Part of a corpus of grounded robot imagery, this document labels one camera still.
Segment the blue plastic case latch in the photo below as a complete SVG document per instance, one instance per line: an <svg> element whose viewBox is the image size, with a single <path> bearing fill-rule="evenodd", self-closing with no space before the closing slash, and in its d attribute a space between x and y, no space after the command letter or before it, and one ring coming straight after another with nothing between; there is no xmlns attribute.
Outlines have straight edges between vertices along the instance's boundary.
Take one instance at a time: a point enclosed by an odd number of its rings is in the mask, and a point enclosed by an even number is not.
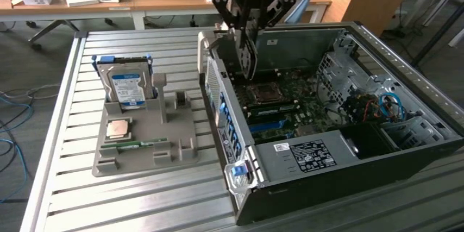
<svg viewBox="0 0 464 232"><path fill-rule="evenodd" d="M233 164L231 168L231 174L233 177L240 177L248 175L249 173L249 165L247 162L237 162Z"/></svg>

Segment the grey plastic parts rack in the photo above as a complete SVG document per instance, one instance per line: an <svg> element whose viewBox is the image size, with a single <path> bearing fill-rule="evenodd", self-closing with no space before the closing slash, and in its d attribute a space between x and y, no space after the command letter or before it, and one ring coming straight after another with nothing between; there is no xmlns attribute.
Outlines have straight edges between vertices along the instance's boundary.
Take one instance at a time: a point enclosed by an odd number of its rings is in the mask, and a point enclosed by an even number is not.
<svg viewBox="0 0 464 232"><path fill-rule="evenodd" d="M167 75L152 75L157 97L149 99L140 109L123 110L117 103L107 102L99 129L92 174L104 177L116 174L148 171L197 163L200 154L193 124L191 100L185 90L165 96ZM128 136L105 138L107 123L111 120L129 122ZM145 148L117 150L101 148L108 143L147 141L167 138Z"/></svg>

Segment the grey wheeled leg frame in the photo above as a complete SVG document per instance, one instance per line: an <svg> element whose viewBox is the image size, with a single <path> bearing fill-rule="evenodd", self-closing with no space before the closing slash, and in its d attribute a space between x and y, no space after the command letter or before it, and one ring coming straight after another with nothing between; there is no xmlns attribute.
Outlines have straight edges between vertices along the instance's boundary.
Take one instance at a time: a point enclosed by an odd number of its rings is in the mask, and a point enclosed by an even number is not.
<svg viewBox="0 0 464 232"><path fill-rule="evenodd" d="M29 46L35 51L40 51L43 49L41 45L36 43L36 41L48 34L56 27L60 25L68 26L75 32L79 32L79 28L69 20L53 20L33 36L28 39Z"/></svg>

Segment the black low-profile graphics card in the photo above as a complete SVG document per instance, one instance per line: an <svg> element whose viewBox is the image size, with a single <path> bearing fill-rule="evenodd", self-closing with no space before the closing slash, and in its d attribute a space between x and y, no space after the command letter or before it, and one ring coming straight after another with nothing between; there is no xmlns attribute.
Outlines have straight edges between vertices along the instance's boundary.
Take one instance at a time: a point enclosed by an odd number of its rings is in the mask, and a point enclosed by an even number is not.
<svg viewBox="0 0 464 232"><path fill-rule="evenodd" d="M253 29L228 29L235 42L235 49L245 79L252 80L257 66L256 39L257 31Z"/></svg>

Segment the copper-topped CPU chip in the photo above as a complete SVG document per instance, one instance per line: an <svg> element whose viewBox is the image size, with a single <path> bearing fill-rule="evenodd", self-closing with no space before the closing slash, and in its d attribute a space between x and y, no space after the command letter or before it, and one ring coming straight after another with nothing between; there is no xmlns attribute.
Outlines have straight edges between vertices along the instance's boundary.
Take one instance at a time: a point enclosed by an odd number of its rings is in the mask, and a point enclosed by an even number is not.
<svg viewBox="0 0 464 232"><path fill-rule="evenodd" d="M107 123L105 138L109 140L128 136L129 122L127 120L111 120Z"/></svg>

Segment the blue expansion slot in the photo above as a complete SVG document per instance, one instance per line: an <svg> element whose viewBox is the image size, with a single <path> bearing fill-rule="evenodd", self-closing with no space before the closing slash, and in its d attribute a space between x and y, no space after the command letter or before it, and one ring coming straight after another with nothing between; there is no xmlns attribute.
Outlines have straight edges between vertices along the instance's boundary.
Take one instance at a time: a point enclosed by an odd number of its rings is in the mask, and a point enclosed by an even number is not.
<svg viewBox="0 0 464 232"><path fill-rule="evenodd" d="M249 125L249 131L252 133L256 133L256 132L267 131L271 129L281 129L284 127L284 124L285 124L285 120L253 124L253 125Z"/></svg>

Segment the black metal post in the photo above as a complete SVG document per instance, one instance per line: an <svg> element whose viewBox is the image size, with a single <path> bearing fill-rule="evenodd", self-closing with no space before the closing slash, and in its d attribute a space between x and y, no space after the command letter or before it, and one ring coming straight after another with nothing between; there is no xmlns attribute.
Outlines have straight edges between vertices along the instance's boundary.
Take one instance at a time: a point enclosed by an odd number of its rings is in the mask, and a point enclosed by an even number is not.
<svg viewBox="0 0 464 232"><path fill-rule="evenodd" d="M416 55L416 57L411 61L411 66L412 67L417 67L419 66L419 63L421 62L421 60L424 59L425 55L428 54L428 52L435 47L435 45L439 42L440 38L447 33L447 31L449 30L449 28L452 27L452 25L455 24L456 20L463 15L463 13L464 13L464 2L460 4L460 6L455 10L453 14L449 16L449 18L447 19L445 23L443 24L441 28L437 30L436 34L432 36L431 40L427 42L427 44L424 45L424 47L420 50L419 54Z"/></svg>

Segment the open black PC case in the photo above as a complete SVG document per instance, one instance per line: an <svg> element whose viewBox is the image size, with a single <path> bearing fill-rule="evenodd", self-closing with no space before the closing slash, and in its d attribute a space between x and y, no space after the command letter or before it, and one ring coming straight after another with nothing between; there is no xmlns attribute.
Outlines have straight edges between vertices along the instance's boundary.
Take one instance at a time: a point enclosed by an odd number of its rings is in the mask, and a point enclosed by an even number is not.
<svg viewBox="0 0 464 232"><path fill-rule="evenodd" d="M267 45L269 39L277 39L277 44ZM269 28L259 35L256 50L255 75L297 68L317 75L317 96L333 101L329 108L347 119L333 130L353 144L360 161L276 185L264 180L257 144L231 82L233 75L243 75L235 42L225 30L203 31L201 91L239 225L403 181L464 148L464 110L363 25L344 22ZM400 149L380 125L416 116L445 140ZM248 163L249 173L233 177L231 168L237 162Z"/></svg>

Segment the CPU socket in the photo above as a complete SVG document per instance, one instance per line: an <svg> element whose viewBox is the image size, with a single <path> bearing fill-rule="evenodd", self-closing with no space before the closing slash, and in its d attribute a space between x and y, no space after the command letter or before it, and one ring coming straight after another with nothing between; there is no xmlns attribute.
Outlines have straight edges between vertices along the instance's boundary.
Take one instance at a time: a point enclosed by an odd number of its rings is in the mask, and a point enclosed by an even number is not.
<svg viewBox="0 0 464 232"><path fill-rule="evenodd" d="M251 93L256 104L273 103L284 99L279 85L273 82L252 85Z"/></svg>

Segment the silver disk bay cage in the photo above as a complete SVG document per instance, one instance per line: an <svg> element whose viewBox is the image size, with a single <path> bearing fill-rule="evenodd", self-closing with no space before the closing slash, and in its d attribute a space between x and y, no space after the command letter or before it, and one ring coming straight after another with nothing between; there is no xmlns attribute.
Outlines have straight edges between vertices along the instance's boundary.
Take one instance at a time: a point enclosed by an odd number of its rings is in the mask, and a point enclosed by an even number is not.
<svg viewBox="0 0 464 232"><path fill-rule="evenodd" d="M396 123L387 122L380 126L400 149L415 148L445 140L444 136L421 116Z"/></svg>

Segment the hard disk with blue caddy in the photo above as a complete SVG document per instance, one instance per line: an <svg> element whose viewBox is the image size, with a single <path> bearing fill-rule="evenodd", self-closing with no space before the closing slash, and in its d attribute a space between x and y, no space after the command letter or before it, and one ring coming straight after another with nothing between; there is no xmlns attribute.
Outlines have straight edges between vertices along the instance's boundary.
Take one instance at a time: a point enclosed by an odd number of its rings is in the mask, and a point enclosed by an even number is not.
<svg viewBox="0 0 464 232"><path fill-rule="evenodd" d="M139 109L156 98L152 86L152 57L93 55L92 66L100 77L108 102L117 102L123 110Z"/></svg>

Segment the grey power supply unit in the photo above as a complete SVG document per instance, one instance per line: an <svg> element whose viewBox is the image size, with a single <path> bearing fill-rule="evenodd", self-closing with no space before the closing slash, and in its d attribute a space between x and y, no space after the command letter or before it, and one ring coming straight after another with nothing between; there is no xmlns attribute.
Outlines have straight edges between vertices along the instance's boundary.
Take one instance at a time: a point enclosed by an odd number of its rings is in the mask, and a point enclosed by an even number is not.
<svg viewBox="0 0 464 232"><path fill-rule="evenodd" d="M339 130L256 145L264 180L276 185L340 170L360 161Z"/></svg>

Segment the green motherboard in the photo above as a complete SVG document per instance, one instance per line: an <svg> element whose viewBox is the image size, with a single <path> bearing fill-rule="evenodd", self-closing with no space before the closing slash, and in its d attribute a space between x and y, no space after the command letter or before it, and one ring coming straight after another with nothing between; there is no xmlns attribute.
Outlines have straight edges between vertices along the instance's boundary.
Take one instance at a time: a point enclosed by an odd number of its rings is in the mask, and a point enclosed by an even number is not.
<svg viewBox="0 0 464 232"><path fill-rule="evenodd" d="M257 73L252 80L247 80L239 74L232 76L231 82L248 127L253 124L285 120L281 129L251 133L256 144L323 133L347 122L343 113L329 108L333 101L323 101L319 98L316 93L316 88L320 86L319 80L317 75L301 68L264 71ZM284 99L273 103L256 104L251 86L271 82L279 85ZM297 108L284 113L257 117L249 114L251 109L279 105L297 105Z"/></svg>

